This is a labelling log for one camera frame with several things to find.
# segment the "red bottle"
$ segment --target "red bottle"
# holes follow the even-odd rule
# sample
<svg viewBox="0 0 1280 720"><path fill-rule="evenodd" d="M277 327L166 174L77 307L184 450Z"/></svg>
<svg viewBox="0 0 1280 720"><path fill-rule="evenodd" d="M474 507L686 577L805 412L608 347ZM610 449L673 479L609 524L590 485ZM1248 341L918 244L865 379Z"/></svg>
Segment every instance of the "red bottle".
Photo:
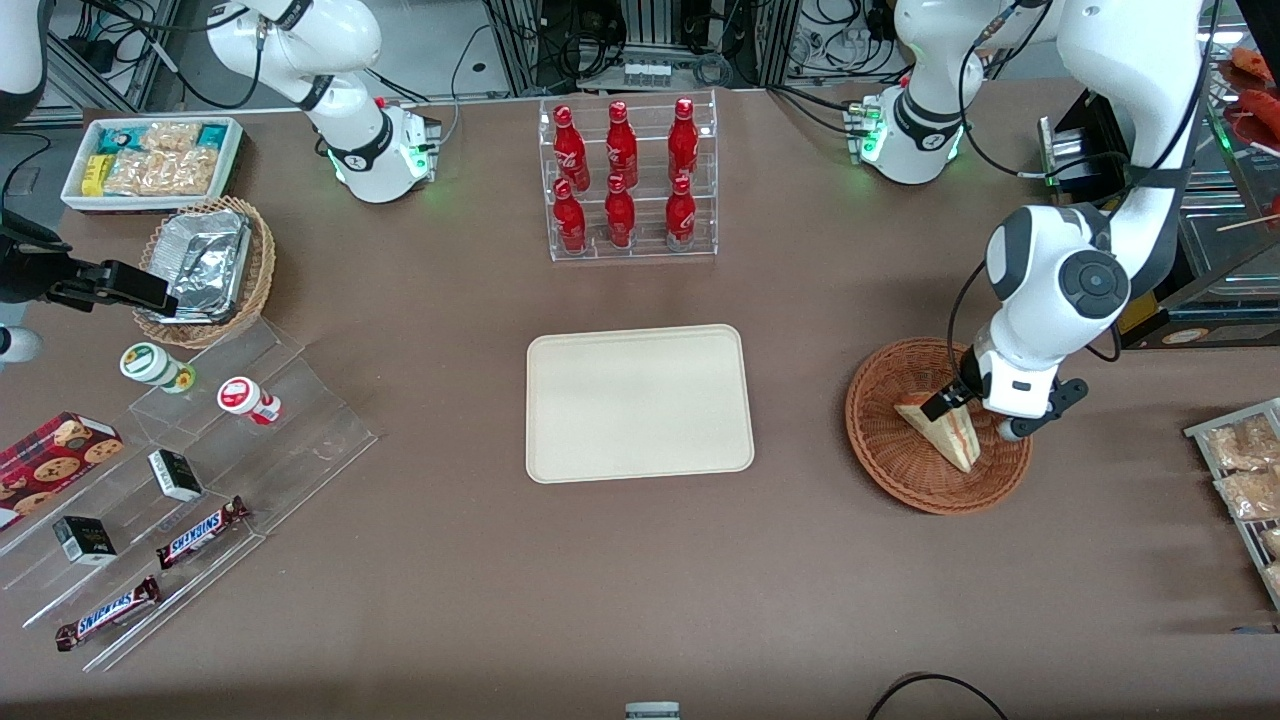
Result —
<svg viewBox="0 0 1280 720"><path fill-rule="evenodd" d="M582 133L573 127L573 111L559 105L552 113L556 118L556 164L561 176L573 183L573 190L586 192L591 187L591 173L586 169L586 143Z"/></svg>
<svg viewBox="0 0 1280 720"><path fill-rule="evenodd" d="M627 104L621 100L609 102L609 135L604 138L609 152L609 172L621 173L627 187L640 182L640 156L636 150L636 131L627 122Z"/></svg>
<svg viewBox="0 0 1280 720"><path fill-rule="evenodd" d="M681 174L694 177L698 169L698 127L694 126L694 101L687 97L676 100L676 122L667 136L667 154L671 158L667 167L671 182Z"/></svg>
<svg viewBox="0 0 1280 720"><path fill-rule="evenodd" d="M604 214L609 218L609 242L618 250L631 247L636 229L636 204L627 192L622 173L609 176L609 196L604 199Z"/></svg>
<svg viewBox="0 0 1280 720"><path fill-rule="evenodd" d="M698 209L689 195L689 176L680 176L671 183L667 199L667 247L684 252L694 243L694 211Z"/></svg>
<svg viewBox="0 0 1280 720"><path fill-rule="evenodd" d="M564 246L564 252L581 255L586 251L586 215L582 214L582 205L573 197L573 188L567 179L556 178L552 187L556 191L552 214L556 215L561 245Z"/></svg>

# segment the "wicker basket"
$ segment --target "wicker basket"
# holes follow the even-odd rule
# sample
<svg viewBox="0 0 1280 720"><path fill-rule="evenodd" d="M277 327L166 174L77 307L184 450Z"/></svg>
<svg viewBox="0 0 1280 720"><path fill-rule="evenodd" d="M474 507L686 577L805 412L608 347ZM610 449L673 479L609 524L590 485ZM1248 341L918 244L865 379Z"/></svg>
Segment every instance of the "wicker basket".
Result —
<svg viewBox="0 0 1280 720"><path fill-rule="evenodd" d="M1032 459L1030 438L1005 441L1001 418L970 404L982 454L972 471L961 473L893 409L904 395L936 392L951 379L946 341L904 340L868 357L845 397L849 442L872 479L911 507L938 515L978 512L1009 497Z"/></svg>
<svg viewBox="0 0 1280 720"><path fill-rule="evenodd" d="M244 265L244 278L241 281L239 309L229 322L221 325L161 325L152 323L142 313L134 310L133 320L138 323L148 338L156 342L202 350L239 325L251 322L262 313L262 306L266 305L266 296L271 292L271 273L275 272L275 241L271 238L271 228L266 227L262 215L252 205L236 197L219 197L210 202L183 208L177 214L212 213L215 210L236 210L248 217L253 223L253 233L250 237L250 256ZM142 268L151 263L151 252L156 247L159 236L160 228L157 227L151 233L151 242L147 242L146 250L142 251Z"/></svg>

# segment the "cookie box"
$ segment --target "cookie box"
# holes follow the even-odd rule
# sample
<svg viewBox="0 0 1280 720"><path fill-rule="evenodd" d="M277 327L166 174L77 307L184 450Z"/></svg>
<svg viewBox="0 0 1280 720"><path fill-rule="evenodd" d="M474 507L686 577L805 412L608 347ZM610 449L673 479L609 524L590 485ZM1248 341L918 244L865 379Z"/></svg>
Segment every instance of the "cookie box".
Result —
<svg viewBox="0 0 1280 720"><path fill-rule="evenodd" d="M123 447L115 428L61 413L0 451L0 530L32 514Z"/></svg>
<svg viewBox="0 0 1280 720"><path fill-rule="evenodd" d="M227 135L223 136L221 146L218 151L218 164L214 167L214 177L205 195L160 195L148 197L84 195L81 183L84 179L84 173L87 170L91 172L90 159L99 152L104 132L131 126L145 126L156 120L227 127ZM243 129L241 124L227 115L163 115L93 120L84 128L84 137L81 138L81 146L76 151L72 169L67 173L67 182L63 183L63 202L68 208L79 210L81 213L156 213L216 200L223 196L230 181L242 135Z"/></svg>

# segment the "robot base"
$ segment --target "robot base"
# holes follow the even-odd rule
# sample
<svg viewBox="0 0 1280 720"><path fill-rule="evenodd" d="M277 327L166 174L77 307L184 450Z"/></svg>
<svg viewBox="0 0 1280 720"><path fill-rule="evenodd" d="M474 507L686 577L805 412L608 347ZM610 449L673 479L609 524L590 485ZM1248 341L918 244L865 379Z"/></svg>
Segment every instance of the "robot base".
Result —
<svg viewBox="0 0 1280 720"><path fill-rule="evenodd" d="M338 179L365 202L390 202L420 183L435 179L440 156L440 123L402 108L384 108L392 120L392 142L367 170L343 168L329 154Z"/></svg>
<svg viewBox="0 0 1280 720"><path fill-rule="evenodd" d="M950 146L920 151L893 119L893 102L901 94L901 87L891 87L879 95L868 95L861 105L844 113L845 129L867 133L849 138L849 156L855 165L870 165L893 182L923 184L938 177L959 154L964 129L956 132Z"/></svg>

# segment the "brown table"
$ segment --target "brown table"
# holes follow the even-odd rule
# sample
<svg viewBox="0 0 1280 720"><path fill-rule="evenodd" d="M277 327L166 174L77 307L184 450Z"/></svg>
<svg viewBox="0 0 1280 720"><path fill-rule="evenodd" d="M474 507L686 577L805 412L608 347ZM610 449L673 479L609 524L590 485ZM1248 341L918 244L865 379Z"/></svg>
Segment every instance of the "brown table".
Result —
<svg viewBox="0 0 1280 720"><path fill-rule="evenodd" d="M1030 167L1034 119L1076 92L993 83L973 117ZM1280 638L1225 634L1267 601L1180 429L1280 395L1280 355L1073 359L1093 392L1010 500L909 510L855 461L845 387L881 345L942 333L991 228L1042 188L972 152L899 187L763 92L719 102L721 255L644 268L548 260L534 102L467 106L444 177L387 206L334 182L301 114L244 115L237 191L279 245L266 315L385 438L110 673L0 598L0 717L596 720L671 698L691 720L847 719L915 670L1020 717L1275 717ZM131 259L155 222L68 213L60 232ZM965 334L992 309L974 293ZM0 374L0 439L140 395L115 370L128 311L28 318L47 350ZM526 477L530 341L699 323L742 334L749 470Z"/></svg>

